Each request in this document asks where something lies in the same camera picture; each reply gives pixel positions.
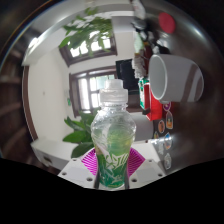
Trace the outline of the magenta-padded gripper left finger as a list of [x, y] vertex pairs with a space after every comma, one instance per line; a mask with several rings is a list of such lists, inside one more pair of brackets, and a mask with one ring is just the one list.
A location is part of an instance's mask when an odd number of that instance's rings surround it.
[[98, 161], [92, 148], [79, 158], [72, 158], [59, 177], [84, 188], [94, 189], [97, 180]]

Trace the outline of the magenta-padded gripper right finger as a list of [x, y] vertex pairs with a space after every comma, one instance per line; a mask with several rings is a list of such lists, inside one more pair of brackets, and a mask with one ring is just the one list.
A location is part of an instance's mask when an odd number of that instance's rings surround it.
[[128, 158], [128, 185], [130, 189], [146, 186], [165, 176], [158, 163], [136, 149], [130, 150]]

